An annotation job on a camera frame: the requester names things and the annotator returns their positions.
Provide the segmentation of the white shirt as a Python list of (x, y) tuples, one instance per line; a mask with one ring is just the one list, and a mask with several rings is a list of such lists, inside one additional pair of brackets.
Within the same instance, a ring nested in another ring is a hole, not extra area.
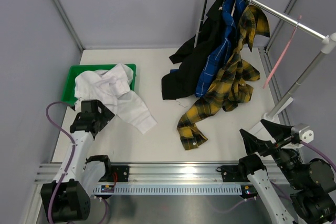
[(84, 71), (75, 78), (76, 109), (80, 102), (99, 100), (121, 120), (133, 125), (142, 134), (156, 126), (144, 101), (130, 88), (134, 71), (119, 63), (110, 70)]

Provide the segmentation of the pink hanger with metal hook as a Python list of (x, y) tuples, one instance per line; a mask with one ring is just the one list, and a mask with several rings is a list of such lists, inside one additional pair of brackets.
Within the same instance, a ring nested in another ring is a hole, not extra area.
[(263, 87), (262, 87), (263, 89), (268, 85), (268, 83), (270, 82), (270, 80), (271, 80), (272, 77), (274, 76), (274, 74), (275, 74), (277, 68), (279, 67), (281, 61), (283, 60), (285, 54), (287, 53), (287, 50), (288, 50), (288, 48), (289, 48), (289, 46), (290, 46), (290, 44), (291, 44), (291, 42), (292, 42), (292, 40), (293, 40), (293, 37), (294, 37), (294, 35), (295, 35), (297, 29), (298, 29), (298, 25), (299, 25), (301, 19), (302, 19), (302, 15), (299, 15), (299, 16), (298, 16), (297, 23), (296, 23), (296, 25), (295, 25), (295, 27), (294, 27), (292, 33), (291, 33), (291, 36), (290, 36), (289, 40), (287, 41), (287, 43), (286, 43), (286, 45), (285, 45), (283, 51), (281, 52), (281, 54), (280, 54), (280, 56), (279, 56), (277, 62), (275, 63), (274, 67), (272, 68), (271, 72), (269, 73), (269, 75), (268, 75), (268, 77), (267, 77), (267, 79), (266, 79), (266, 81), (265, 81), (265, 83), (264, 83), (264, 85), (263, 85)]

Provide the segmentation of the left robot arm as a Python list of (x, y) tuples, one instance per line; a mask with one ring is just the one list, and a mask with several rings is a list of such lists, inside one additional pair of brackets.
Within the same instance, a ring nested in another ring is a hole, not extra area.
[(99, 100), (82, 101), (80, 108), (69, 131), (59, 128), (69, 137), (70, 146), (57, 174), (40, 191), (49, 223), (87, 220), (97, 183), (114, 177), (108, 156), (87, 156), (114, 113)]

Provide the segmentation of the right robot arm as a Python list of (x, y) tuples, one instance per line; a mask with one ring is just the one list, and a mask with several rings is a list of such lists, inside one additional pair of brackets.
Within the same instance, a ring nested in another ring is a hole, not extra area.
[[(326, 158), (303, 163), (297, 147), (310, 147), (314, 133), (308, 125), (287, 126), (262, 119), (261, 124), (275, 140), (263, 141), (240, 129), (247, 155), (238, 161), (238, 176), (257, 190), (272, 223), (335, 223), (335, 165)], [(267, 174), (261, 157), (271, 156), (296, 193), (290, 195), (297, 214), (283, 205)]]

